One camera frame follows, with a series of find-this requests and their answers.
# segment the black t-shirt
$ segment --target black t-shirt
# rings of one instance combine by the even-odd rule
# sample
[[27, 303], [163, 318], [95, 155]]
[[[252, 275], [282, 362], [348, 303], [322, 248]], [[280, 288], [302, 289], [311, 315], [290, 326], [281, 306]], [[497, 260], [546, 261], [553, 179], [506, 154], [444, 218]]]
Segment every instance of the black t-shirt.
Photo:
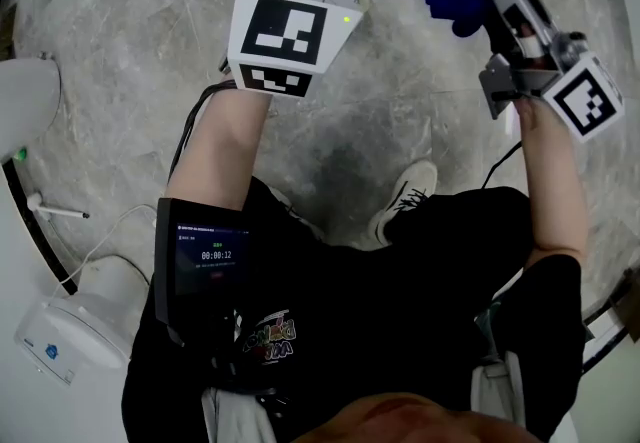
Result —
[[[338, 255], [332, 260], [343, 264], [355, 266], [360, 256], [333, 249]], [[380, 264], [384, 257], [360, 267], [366, 273]], [[326, 272], [316, 276], [310, 275], [306, 289], [292, 288], [302, 283], [287, 277], [273, 279], [271, 290], [258, 287], [266, 293], [256, 298], [252, 322], [243, 322], [236, 341], [240, 368], [262, 367], [286, 399], [284, 416], [271, 419], [279, 441], [314, 429], [370, 394], [413, 392], [448, 409], [469, 409], [471, 373], [487, 343], [473, 317], [452, 309], [464, 302], [455, 281], [441, 276], [408, 292], [407, 285], [390, 282], [373, 291], [362, 281], [366, 274], [356, 282], [335, 275], [329, 280]], [[520, 359], [527, 428], [542, 440], [575, 400], [584, 347], [580, 310], [579, 264], [552, 256], [523, 274], [494, 319], [499, 350]], [[215, 386], [203, 379], [208, 367], [170, 341], [149, 295], [122, 401], [129, 441], [174, 431], [183, 441], [207, 441], [200, 397]]]

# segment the forearm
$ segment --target forearm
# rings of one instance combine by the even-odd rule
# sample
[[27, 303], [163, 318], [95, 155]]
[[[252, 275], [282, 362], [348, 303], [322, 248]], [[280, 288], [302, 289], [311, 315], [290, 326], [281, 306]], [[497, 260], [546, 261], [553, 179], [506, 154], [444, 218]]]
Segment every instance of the forearm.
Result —
[[528, 103], [519, 107], [535, 246], [527, 266], [560, 253], [583, 263], [587, 210], [569, 130], [543, 102]]
[[271, 97], [227, 90], [211, 98], [166, 195], [242, 210]]

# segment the timer digits 00:00:12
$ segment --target timer digits 00:00:12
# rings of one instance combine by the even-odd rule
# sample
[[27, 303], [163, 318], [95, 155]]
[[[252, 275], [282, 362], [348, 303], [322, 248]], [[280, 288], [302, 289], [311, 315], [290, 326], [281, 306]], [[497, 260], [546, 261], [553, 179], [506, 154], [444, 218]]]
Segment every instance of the timer digits 00:00:12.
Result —
[[203, 251], [203, 260], [222, 260], [231, 258], [231, 251]]

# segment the shoelace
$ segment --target shoelace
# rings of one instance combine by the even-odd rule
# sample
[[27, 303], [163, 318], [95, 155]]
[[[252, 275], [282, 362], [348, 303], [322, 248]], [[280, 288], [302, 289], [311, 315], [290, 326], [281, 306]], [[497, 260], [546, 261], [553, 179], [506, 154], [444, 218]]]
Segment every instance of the shoelace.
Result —
[[404, 212], [405, 210], [413, 210], [417, 208], [420, 203], [426, 201], [428, 196], [425, 195], [425, 191], [420, 192], [418, 189], [411, 189], [406, 197], [400, 200], [400, 204], [394, 209], [396, 212]]

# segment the black and white sneaker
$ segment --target black and white sneaker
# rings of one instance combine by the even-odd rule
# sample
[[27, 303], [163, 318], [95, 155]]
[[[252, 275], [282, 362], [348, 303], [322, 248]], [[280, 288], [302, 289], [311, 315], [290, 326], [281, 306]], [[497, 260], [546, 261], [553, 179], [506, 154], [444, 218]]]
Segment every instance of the black and white sneaker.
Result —
[[438, 182], [438, 169], [428, 160], [411, 164], [396, 182], [391, 202], [384, 210], [373, 216], [369, 223], [369, 237], [381, 246], [390, 242], [384, 235], [384, 227], [398, 212], [413, 210], [433, 195]]
[[313, 236], [317, 240], [319, 240], [321, 242], [324, 242], [324, 240], [325, 240], [324, 232], [320, 228], [318, 228], [315, 224], [311, 224], [306, 219], [303, 219], [302, 217], [300, 217], [298, 212], [296, 212], [295, 209], [293, 208], [293, 203], [291, 203], [291, 200], [289, 200], [289, 198], [287, 198], [282, 192], [280, 192], [275, 187], [271, 187], [270, 185], [267, 185], [267, 187], [269, 187], [269, 190], [271, 191], [271, 194], [273, 194], [273, 196], [280, 203], [282, 203], [286, 207], [287, 213], [291, 217], [293, 217], [294, 219], [300, 221], [302, 224], [304, 224], [306, 227], [308, 227], [311, 230], [311, 232], [313, 233]]

